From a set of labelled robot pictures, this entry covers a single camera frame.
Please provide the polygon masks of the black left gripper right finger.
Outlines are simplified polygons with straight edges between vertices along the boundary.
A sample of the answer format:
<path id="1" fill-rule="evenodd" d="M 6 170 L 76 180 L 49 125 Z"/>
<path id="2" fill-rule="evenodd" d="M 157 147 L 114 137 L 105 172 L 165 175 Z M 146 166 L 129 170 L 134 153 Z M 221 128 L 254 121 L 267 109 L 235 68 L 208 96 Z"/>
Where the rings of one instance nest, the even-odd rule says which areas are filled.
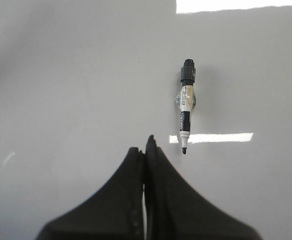
<path id="1" fill-rule="evenodd" d="M 259 240 L 189 185 L 151 135 L 146 144 L 145 203 L 149 240 Z"/>

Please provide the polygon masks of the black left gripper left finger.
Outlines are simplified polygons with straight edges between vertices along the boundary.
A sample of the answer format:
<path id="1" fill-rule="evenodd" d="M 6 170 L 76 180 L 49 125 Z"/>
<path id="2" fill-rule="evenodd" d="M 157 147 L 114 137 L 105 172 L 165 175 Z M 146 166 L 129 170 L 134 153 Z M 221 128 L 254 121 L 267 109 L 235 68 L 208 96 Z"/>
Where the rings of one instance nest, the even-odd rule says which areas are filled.
<path id="1" fill-rule="evenodd" d="M 111 178 L 89 199 L 50 221 L 38 240 L 142 240 L 144 155 L 129 148 Z"/>

